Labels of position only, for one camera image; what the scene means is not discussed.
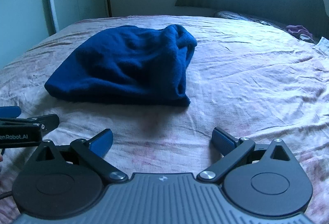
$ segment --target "round black disc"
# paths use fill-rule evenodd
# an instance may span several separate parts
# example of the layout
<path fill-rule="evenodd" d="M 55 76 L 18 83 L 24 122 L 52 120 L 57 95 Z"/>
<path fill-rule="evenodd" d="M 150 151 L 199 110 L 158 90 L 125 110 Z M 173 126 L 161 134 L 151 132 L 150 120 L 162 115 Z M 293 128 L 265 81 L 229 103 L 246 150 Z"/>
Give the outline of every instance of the round black disc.
<path fill-rule="evenodd" d="M 44 219 L 73 216 L 89 207 L 103 184 L 94 171 L 72 164 L 45 162 L 21 172 L 13 184 L 13 198 L 21 212 Z"/>
<path fill-rule="evenodd" d="M 223 182 L 223 190 L 238 207 L 250 213 L 280 217 L 305 211 L 313 188 L 301 167 L 275 160 L 240 166 Z"/>

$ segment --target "purple cloth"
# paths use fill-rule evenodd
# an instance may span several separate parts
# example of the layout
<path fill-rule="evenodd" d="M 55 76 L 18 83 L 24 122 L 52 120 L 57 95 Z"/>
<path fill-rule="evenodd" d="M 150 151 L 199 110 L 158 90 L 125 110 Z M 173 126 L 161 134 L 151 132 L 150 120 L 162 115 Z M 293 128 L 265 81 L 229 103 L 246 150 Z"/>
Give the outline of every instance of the purple cloth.
<path fill-rule="evenodd" d="M 289 34 L 296 37 L 297 39 L 299 39 L 301 34 L 307 35 L 313 39 L 313 35 L 306 28 L 304 28 L 301 25 L 296 25 L 296 26 L 288 25 L 286 27 L 286 30 L 288 31 Z"/>

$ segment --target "blue towel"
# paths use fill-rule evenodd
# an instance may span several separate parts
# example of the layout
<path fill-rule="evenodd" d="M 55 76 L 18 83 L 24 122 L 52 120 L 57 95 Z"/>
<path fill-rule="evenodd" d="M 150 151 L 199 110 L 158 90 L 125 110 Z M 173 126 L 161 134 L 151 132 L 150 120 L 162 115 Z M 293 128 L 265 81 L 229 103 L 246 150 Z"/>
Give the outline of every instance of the blue towel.
<path fill-rule="evenodd" d="M 106 29 L 75 49 L 44 87 L 73 102 L 188 106 L 185 71 L 196 45 L 176 24 Z"/>

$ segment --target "blue gripper pad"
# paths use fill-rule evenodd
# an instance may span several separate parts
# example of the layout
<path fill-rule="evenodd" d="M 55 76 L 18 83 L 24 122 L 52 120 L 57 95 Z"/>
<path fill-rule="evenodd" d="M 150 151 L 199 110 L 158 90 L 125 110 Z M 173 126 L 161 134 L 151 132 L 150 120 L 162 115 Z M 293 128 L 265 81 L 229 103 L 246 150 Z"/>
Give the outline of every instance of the blue gripper pad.
<path fill-rule="evenodd" d="M 0 118 L 17 118 L 21 112 L 18 106 L 0 107 Z"/>
<path fill-rule="evenodd" d="M 113 133 L 110 129 L 105 129 L 95 137 L 88 140 L 89 149 L 103 158 L 113 145 Z"/>
<path fill-rule="evenodd" d="M 233 151 L 239 146 L 239 140 L 232 137 L 219 127 L 215 127 L 212 133 L 211 141 L 215 146 L 216 150 L 219 151 L 223 156 Z"/>

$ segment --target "bedsheet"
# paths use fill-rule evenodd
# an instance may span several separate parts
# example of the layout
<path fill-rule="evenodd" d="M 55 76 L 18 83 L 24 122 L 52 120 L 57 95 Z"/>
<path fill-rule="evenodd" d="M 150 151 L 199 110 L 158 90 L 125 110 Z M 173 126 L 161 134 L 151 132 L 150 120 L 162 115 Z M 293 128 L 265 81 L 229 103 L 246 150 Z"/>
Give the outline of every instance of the bedsheet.
<path fill-rule="evenodd" d="M 81 43 L 121 25 L 161 29 L 181 24 L 198 41 L 187 69 L 187 109 L 166 106 L 69 103 L 43 85 Z M 219 126 L 256 143 L 283 139 L 312 181 L 306 215 L 329 223 L 329 62 L 313 44 L 254 22 L 186 16 L 90 19 L 47 38 L 0 70 L 0 106 L 18 105 L 21 118 L 56 113 L 60 125 L 45 136 L 57 145 L 91 138 L 105 128 L 114 144 L 105 160 L 133 172 L 195 175 L 220 155 L 210 144 Z M 0 193 L 12 183 L 35 148 L 7 149 L 0 163 Z M 0 223 L 19 212 L 0 201 Z"/>

